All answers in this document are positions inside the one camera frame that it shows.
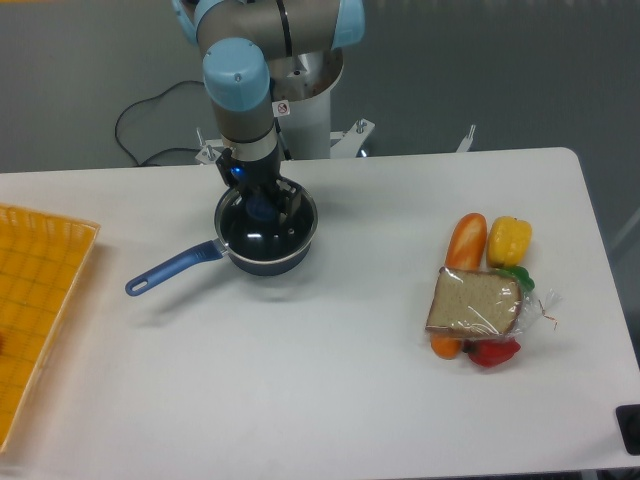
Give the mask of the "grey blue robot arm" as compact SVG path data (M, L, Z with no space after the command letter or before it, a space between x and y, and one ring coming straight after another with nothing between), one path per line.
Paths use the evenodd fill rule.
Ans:
M199 48L203 84L224 149L216 164L251 214L292 216L302 190L280 174L285 158L331 148L331 91L342 50L365 33L360 1L175 1Z

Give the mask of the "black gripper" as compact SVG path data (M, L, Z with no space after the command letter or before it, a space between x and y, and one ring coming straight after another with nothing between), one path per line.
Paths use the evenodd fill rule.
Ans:
M303 188L288 178L280 178L282 153L275 147L258 160L243 161L233 157L231 148L225 148L215 161L224 184L246 200L248 194L260 194L273 200L284 218L291 218L301 205Z

